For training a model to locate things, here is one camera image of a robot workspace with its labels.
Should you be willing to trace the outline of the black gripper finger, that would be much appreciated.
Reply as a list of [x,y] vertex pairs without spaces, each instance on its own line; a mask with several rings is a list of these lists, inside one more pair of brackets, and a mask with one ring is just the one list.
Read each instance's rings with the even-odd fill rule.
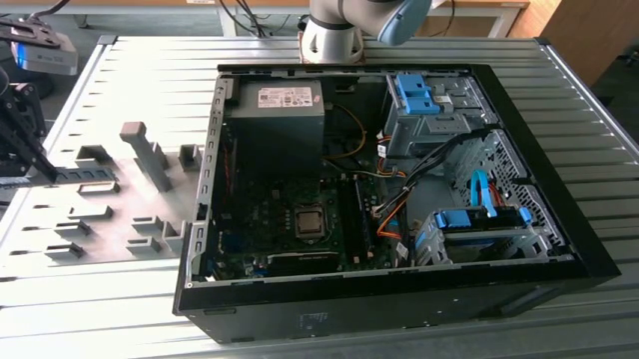
[[0,175],[3,177],[23,177],[29,170],[29,162],[18,154],[2,149]]
[[30,170],[23,177],[7,177],[9,185],[49,185],[58,169],[46,156],[42,139],[47,136],[38,88],[31,83],[10,83],[7,109],[13,124],[7,127],[7,149],[25,159]]

